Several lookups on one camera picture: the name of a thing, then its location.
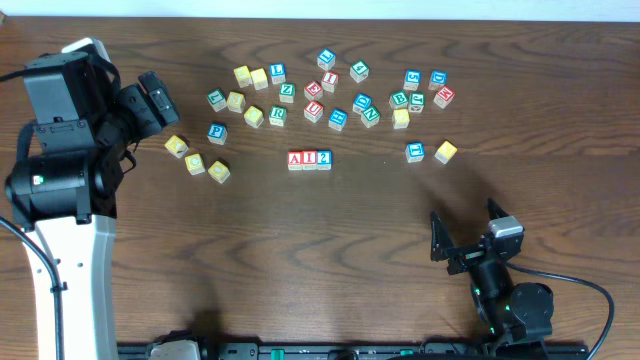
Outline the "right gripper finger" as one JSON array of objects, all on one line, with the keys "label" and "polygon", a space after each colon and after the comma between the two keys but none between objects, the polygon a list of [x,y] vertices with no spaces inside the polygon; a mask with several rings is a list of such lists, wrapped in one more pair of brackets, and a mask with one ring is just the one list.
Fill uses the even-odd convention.
[{"label": "right gripper finger", "polygon": [[492,198],[487,199],[487,211],[491,220],[506,218],[509,216],[509,214]]},{"label": "right gripper finger", "polygon": [[430,259],[435,262],[448,260],[455,250],[454,243],[435,211],[430,213],[430,221],[432,231]]}]

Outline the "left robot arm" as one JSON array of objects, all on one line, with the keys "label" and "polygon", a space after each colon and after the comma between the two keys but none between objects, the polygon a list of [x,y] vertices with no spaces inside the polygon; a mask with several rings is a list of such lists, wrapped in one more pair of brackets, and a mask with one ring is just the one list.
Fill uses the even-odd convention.
[{"label": "left robot arm", "polygon": [[153,72],[123,86],[103,43],[85,38],[19,73],[35,118],[18,137],[5,192],[23,242],[42,359],[114,359],[116,192],[137,145],[177,123]]}]

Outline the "blue 2 block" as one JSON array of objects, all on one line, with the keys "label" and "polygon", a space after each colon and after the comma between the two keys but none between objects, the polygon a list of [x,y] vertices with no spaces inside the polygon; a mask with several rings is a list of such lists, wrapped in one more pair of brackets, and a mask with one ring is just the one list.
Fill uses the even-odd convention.
[{"label": "blue 2 block", "polygon": [[330,150],[317,151],[317,169],[331,170],[333,164],[332,152]]}]

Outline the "red A block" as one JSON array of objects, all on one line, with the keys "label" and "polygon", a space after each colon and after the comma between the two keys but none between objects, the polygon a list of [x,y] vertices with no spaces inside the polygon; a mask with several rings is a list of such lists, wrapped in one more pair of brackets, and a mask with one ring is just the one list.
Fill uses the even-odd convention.
[{"label": "red A block", "polygon": [[290,171],[301,171],[303,153],[301,151],[289,151],[287,154],[287,166]]}]

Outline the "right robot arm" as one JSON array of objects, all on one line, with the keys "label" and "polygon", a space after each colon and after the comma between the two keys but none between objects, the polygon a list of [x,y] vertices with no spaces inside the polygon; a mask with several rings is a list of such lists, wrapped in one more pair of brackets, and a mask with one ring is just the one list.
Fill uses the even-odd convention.
[{"label": "right robot arm", "polygon": [[463,247],[454,245],[441,218],[431,213],[430,259],[446,261],[450,275],[470,276],[476,310],[490,328],[479,353],[548,359],[544,339],[552,334],[553,292],[541,283],[512,281],[507,261],[520,253],[525,228],[493,199],[487,200],[487,211],[488,232],[478,243]]}]

